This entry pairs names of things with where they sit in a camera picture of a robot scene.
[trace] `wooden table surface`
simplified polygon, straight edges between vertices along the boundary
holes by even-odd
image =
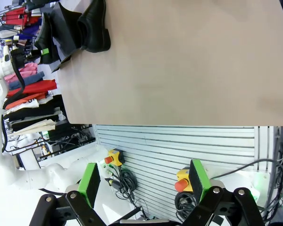
[[[111,49],[58,71],[71,123],[283,125],[279,1],[106,1]]]

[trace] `black shoe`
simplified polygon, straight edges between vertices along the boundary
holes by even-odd
[[[82,36],[82,48],[97,53],[110,49],[111,40],[105,28],[106,1],[93,0],[78,19]]]
[[[50,19],[46,13],[42,14],[41,30],[34,45],[38,48],[38,50],[44,52],[44,55],[41,56],[40,64],[49,65],[59,60],[57,46],[52,40]]]

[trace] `orange button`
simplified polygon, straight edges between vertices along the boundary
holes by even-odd
[[[183,190],[189,185],[189,182],[186,179],[181,179],[175,183],[175,189],[178,192],[183,192]]]
[[[112,158],[111,156],[105,158],[105,163],[106,163],[106,164],[109,164],[109,163],[111,163],[112,161],[113,161],[113,158]]]

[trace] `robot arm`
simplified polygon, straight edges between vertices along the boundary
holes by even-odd
[[[91,159],[86,157],[77,160],[69,169],[64,169],[61,165],[54,163],[38,170],[18,170],[12,156],[2,153],[1,118],[4,114],[4,99],[8,94],[8,84],[4,77],[14,72],[13,58],[7,46],[4,47],[3,53],[4,57],[0,59],[0,181],[5,185],[15,184],[22,189],[41,189],[52,182],[58,190],[64,192],[69,185],[81,179]]]

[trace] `bolt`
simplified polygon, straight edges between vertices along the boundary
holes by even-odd
[[[76,194],[75,193],[72,193],[71,195],[70,195],[70,198],[72,198],[72,199],[74,199],[76,197]]]
[[[220,192],[220,190],[219,190],[219,188],[214,188],[213,192],[214,192],[215,194],[218,194],[218,193]]]
[[[239,194],[239,195],[244,195],[245,192],[241,189],[241,190],[238,191],[238,194]]]

